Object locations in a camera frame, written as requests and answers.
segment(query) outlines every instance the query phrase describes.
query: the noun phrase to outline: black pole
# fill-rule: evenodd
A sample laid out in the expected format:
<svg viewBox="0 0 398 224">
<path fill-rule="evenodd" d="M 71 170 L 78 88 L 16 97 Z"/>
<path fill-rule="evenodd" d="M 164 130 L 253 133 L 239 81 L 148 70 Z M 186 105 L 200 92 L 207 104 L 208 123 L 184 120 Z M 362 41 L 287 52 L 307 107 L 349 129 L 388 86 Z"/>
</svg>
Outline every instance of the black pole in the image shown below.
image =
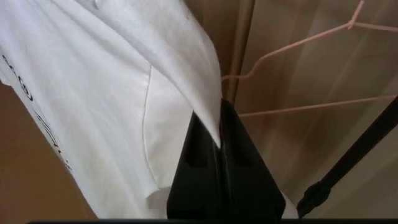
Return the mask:
<svg viewBox="0 0 398 224">
<path fill-rule="evenodd" d="M 309 187 L 297 205 L 300 218 L 321 205 L 331 188 L 398 124 L 398 97 L 373 121 L 321 181 Z"/>
</svg>

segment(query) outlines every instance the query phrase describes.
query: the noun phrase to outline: wooden floor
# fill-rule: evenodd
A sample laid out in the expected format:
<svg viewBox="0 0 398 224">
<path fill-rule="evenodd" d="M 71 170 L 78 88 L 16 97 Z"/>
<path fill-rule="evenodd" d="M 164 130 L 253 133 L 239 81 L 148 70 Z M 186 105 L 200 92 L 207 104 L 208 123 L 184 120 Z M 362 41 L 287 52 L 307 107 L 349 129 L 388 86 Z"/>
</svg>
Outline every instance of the wooden floor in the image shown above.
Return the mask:
<svg viewBox="0 0 398 224">
<path fill-rule="evenodd" d="M 0 223 L 96 218 L 11 87 L 0 83 Z"/>
</svg>

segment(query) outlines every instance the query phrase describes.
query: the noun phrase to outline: pink hanger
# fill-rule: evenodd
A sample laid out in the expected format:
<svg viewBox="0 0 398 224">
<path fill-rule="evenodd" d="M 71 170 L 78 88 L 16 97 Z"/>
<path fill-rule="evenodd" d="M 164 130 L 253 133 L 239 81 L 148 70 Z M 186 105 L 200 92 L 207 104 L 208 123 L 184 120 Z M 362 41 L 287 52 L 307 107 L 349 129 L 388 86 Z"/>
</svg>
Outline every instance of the pink hanger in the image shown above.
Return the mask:
<svg viewBox="0 0 398 224">
<path fill-rule="evenodd" d="M 221 78 L 221 81 L 225 81 L 228 79 L 246 79 L 252 77 L 256 71 L 258 70 L 261 62 L 263 62 L 265 59 L 277 55 L 281 52 L 284 52 L 286 50 L 292 49 L 294 47 L 298 47 L 300 45 L 306 44 L 309 41 L 313 41 L 322 37 L 326 37 L 330 34 L 334 34 L 335 32 L 341 31 L 345 28 L 351 29 L 352 27 L 362 27 L 365 29 L 375 29 L 375 30 L 383 30 L 383 31 L 389 31 L 389 32 L 398 32 L 398 27 L 389 27 L 389 26 L 381 26 L 381 25 L 375 25 L 375 24 L 367 24 L 363 22 L 356 22 L 356 19 L 358 18 L 359 13 L 361 12 L 361 9 L 363 7 L 364 1 L 360 1 L 357 8 L 354 11 L 354 14 L 352 18 L 345 24 L 332 28 L 330 30 L 326 30 L 320 34 L 313 35 L 311 37 L 308 37 L 306 39 L 297 41 L 293 44 L 287 45 L 285 47 L 282 47 L 280 49 L 277 49 L 273 52 L 270 52 L 255 62 L 254 66 L 250 70 L 249 73 L 245 75 L 225 75 Z M 257 116 L 257 115 L 264 115 L 264 114 L 277 114 L 277 113 L 285 113 L 285 112 L 291 112 L 291 111 L 299 111 L 299 110 L 308 110 L 308 109 L 314 109 L 314 108 L 324 108 L 328 106 L 338 106 L 338 105 L 346 105 L 346 104 L 351 104 L 351 103 L 361 103 L 361 102 L 368 102 L 368 101 L 376 101 L 376 100 L 390 100 L 395 98 L 397 95 L 388 95 L 388 96 L 378 96 L 378 97 L 372 97 L 372 98 L 365 98 L 365 99 L 359 99 L 359 100 L 348 100 L 348 101 L 340 101 L 340 102 L 335 102 L 335 103 L 323 103 L 319 105 L 311 105 L 311 106 L 299 106 L 296 108 L 287 108 L 287 109 L 281 109 L 281 110 L 270 110 L 270 111 L 260 111 L 260 112 L 254 112 L 254 113 L 244 113 L 240 114 L 240 117 L 247 117 L 247 116 Z"/>
</svg>

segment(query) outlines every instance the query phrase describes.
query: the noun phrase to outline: white fabric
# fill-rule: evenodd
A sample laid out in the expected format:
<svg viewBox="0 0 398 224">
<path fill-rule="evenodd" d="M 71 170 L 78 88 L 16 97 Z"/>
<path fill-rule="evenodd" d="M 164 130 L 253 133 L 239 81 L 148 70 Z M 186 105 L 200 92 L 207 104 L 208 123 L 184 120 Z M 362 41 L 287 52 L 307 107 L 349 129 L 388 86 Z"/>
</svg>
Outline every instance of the white fabric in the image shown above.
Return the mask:
<svg viewBox="0 0 398 224">
<path fill-rule="evenodd" d="M 2 82 L 97 216 L 164 217 L 192 109 L 220 145 L 216 54 L 184 3 L 2 0 L 0 30 Z"/>
</svg>

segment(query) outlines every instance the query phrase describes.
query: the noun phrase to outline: beige curtain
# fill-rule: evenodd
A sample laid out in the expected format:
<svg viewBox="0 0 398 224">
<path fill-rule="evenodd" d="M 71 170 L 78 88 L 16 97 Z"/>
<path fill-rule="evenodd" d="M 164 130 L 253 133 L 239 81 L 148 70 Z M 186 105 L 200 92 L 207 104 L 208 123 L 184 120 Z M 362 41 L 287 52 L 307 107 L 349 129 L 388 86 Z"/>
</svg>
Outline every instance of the beige curtain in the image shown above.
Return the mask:
<svg viewBox="0 0 398 224">
<path fill-rule="evenodd" d="M 262 55 L 344 24 L 359 0 L 185 2 L 214 42 L 226 75 L 247 73 Z M 396 9 L 395 0 L 366 0 L 358 21 L 398 27 Z M 223 88 L 234 93 L 229 100 L 238 113 L 246 113 L 398 93 L 397 69 L 398 34 L 354 28 L 269 58 L 252 78 Z M 242 121 L 279 187 L 297 203 L 389 102 Z M 395 128 L 307 217 L 398 218 L 397 139 Z"/>
</svg>

